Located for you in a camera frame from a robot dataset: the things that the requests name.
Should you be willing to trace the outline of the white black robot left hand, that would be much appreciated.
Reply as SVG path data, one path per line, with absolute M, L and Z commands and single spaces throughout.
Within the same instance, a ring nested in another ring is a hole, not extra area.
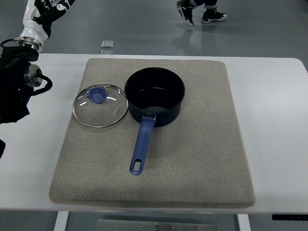
M 29 0 L 23 18 L 24 30 L 19 36 L 20 46 L 41 52 L 51 35 L 51 25 L 67 13 L 74 0 Z

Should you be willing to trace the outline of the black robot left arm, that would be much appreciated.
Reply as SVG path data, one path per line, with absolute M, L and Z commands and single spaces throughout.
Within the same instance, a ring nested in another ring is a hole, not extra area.
M 32 62 L 39 53 L 33 45 L 5 46 L 18 38 L 4 40 L 0 47 L 0 122 L 15 123 L 29 115 L 27 104 L 32 96 L 49 91 L 52 81 Z

